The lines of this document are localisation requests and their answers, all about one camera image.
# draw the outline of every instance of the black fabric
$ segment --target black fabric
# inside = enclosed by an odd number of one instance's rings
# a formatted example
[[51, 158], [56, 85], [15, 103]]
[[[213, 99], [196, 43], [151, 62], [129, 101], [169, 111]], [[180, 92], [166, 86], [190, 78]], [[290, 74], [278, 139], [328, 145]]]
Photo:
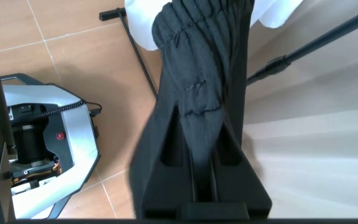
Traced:
[[[135, 209], [172, 122], [180, 122], [199, 187], [209, 183], [211, 152], [222, 126], [241, 145], [250, 0], [173, 0], [152, 32], [162, 53], [158, 99], [129, 171]], [[172, 121], [177, 110], [178, 121]]]

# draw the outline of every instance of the orange floor tile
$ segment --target orange floor tile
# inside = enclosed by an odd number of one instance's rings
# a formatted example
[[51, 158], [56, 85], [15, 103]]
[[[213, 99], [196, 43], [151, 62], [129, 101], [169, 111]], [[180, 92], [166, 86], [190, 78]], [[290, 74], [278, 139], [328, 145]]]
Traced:
[[[126, 172], [155, 99], [119, 19], [124, 0], [0, 0], [0, 74], [25, 73], [103, 105], [100, 161], [60, 218], [134, 218]], [[158, 89], [159, 52], [140, 49]]]

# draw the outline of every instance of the white cloth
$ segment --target white cloth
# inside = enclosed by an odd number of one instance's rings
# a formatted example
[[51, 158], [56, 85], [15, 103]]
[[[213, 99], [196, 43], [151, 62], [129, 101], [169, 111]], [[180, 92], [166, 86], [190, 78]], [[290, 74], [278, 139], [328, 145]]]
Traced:
[[[303, 0], [255, 0], [250, 25], [258, 20], [269, 28], [282, 26]], [[146, 50], [157, 50], [152, 35], [155, 17], [172, 0], [125, 0], [129, 31]]]

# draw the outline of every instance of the red button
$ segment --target red button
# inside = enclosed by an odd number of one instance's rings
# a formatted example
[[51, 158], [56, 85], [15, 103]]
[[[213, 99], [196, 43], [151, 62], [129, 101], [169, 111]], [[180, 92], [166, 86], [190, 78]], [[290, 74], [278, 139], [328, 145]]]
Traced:
[[64, 133], [57, 133], [57, 134], [56, 134], [56, 138], [57, 138], [58, 140], [63, 140], [63, 139], [65, 138], [65, 134], [64, 134]]

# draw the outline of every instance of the black rod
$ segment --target black rod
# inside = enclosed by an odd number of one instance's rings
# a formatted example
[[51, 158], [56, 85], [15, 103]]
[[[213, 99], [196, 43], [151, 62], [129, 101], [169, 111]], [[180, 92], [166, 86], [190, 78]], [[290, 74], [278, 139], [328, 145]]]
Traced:
[[122, 14], [121, 14], [120, 11], [118, 12], [118, 14], [119, 14], [119, 18], [121, 19], [121, 22], [122, 22], [122, 24], [123, 24], [123, 26], [124, 26], [124, 28], [125, 28], [125, 31], [127, 32], [127, 35], [128, 35], [129, 41], [131, 42], [132, 48], [133, 48], [134, 51], [135, 51], [137, 60], [139, 61], [140, 66], [141, 66], [142, 69], [143, 69], [144, 75], [146, 76], [147, 82], [149, 83], [150, 88], [151, 88], [152, 91], [153, 91], [154, 97], [157, 99], [157, 91], [155, 91], [155, 88], [154, 88], [153, 82], [152, 82], [152, 80], [151, 80], [151, 78], [150, 78], [150, 75], [149, 75], [149, 73], [147, 72], [146, 66], [145, 66], [144, 63], [143, 63], [143, 60], [142, 60], [142, 57], [140, 56], [139, 51], [137, 50], [135, 41], [134, 41], [134, 39], [132, 38], [131, 33], [129, 32], [128, 25], [127, 25], [127, 23], [125, 22], [124, 17], [122, 16]]
[[342, 23], [341, 25], [331, 29], [327, 33], [312, 40], [308, 44], [300, 47], [292, 53], [284, 56], [277, 57], [267, 63], [266, 66], [255, 72], [250, 78], [247, 79], [247, 86], [254, 82], [264, 79], [270, 75], [275, 75], [284, 71], [292, 62], [308, 55], [315, 50], [324, 47], [325, 45], [343, 37], [344, 35], [358, 29], [358, 15]]

